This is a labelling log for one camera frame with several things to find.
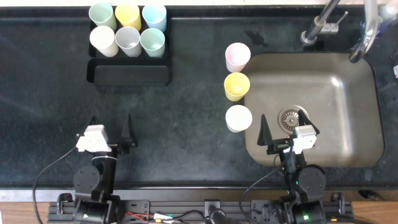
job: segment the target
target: white cup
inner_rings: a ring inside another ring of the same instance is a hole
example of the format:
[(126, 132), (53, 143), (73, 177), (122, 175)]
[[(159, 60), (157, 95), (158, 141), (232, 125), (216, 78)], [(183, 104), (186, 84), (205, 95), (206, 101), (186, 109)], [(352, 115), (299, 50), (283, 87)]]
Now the white cup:
[(242, 105), (235, 105), (225, 114), (226, 125), (234, 133), (246, 130), (250, 127), (253, 117), (249, 109)]
[(97, 26), (108, 26), (112, 30), (116, 30), (116, 19), (110, 4), (105, 2), (94, 4), (90, 7), (88, 15)]
[(242, 43), (233, 43), (225, 50), (226, 68), (230, 72), (240, 72), (250, 60), (250, 49)]
[(90, 34), (91, 44), (107, 57), (115, 56), (119, 47), (114, 41), (114, 32), (110, 27), (95, 27)]
[(156, 28), (164, 32), (167, 25), (166, 7), (161, 5), (145, 6), (142, 10), (142, 16), (149, 28)]
[(115, 41), (127, 56), (137, 57), (142, 51), (139, 37), (139, 32), (136, 28), (123, 27), (117, 31)]
[(165, 37), (162, 31), (149, 28), (142, 32), (140, 42), (150, 57), (162, 57), (165, 50)]

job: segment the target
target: black plastic container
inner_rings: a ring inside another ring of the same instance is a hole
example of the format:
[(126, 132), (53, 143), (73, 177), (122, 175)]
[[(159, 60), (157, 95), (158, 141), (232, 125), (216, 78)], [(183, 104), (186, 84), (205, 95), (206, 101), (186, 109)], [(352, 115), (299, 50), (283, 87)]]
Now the black plastic container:
[[(141, 15), (141, 34), (148, 29), (144, 18)], [(88, 54), (92, 59), (88, 62), (87, 76), (88, 82), (98, 86), (147, 86), (147, 85), (167, 85), (171, 79), (170, 69), (170, 45), (169, 30), (170, 17), (167, 14), (167, 27), (165, 35), (165, 53), (161, 58), (150, 57), (143, 49), (138, 57), (128, 57), (120, 48), (119, 52), (113, 57), (105, 57), (91, 43)], [(123, 26), (118, 20), (118, 27), (115, 34)], [(91, 21), (90, 29), (93, 30), (96, 24)]]

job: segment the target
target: faucet handle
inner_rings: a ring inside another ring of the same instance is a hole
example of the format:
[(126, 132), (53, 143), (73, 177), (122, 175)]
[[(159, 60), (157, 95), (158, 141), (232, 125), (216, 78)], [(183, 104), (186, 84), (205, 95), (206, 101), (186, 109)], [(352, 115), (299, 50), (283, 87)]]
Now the faucet handle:
[(336, 23), (326, 23), (320, 32), (320, 34), (337, 34), (338, 24), (348, 15), (348, 11), (345, 11), (344, 15)]

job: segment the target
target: pink cup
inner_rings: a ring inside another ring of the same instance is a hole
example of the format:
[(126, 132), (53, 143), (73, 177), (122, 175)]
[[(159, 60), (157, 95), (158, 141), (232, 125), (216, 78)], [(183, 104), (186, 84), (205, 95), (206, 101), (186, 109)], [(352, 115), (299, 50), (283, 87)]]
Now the pink cup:
[(225, 51), (226, 68), (230, 72), (240, 72), (250, 59), (250, 49), (242, 43), (233, 43)]

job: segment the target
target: black countertop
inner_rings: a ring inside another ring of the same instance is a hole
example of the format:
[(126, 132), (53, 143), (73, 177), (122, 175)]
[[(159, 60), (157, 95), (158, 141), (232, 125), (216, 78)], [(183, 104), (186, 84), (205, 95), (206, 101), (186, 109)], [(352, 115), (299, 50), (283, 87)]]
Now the black countertop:
[[(303, 48), (299, 34), (320, 13), (319, 7), (169, 8), (171, 83), (97, 88), (86, 81), (88, 8), (1, 9), (0, 187), (31, 187), (40, 170), (75, 145), (75, 134), (91, 116), (116, 138), (127, 114), (139, 147), (119, 157), (115, 189), (247, 187), (273, 167), (255, 162), (245, 148), (244, 133), (226, 127), (224, 116), (233, 105), (223, 89), (229, 73), (226, 47), (242, 42), (252, 56), (349, 52), (360, 37), (363, 8), (348, 10), (339, 34)], [(392, 72), (397, 37), (398, 27), (390, 28), (366, 57), (376, 73), (385, 154), (375, 167), (326, 167), (329, 189), (398, 186), (398, 86)], [(72, 187), (76, 170), (89, 164), (89, 154), (75, 152), (43, 175), (39, 187)], [(272, 175), (262, 187), (281, 189), (284, 181)]]

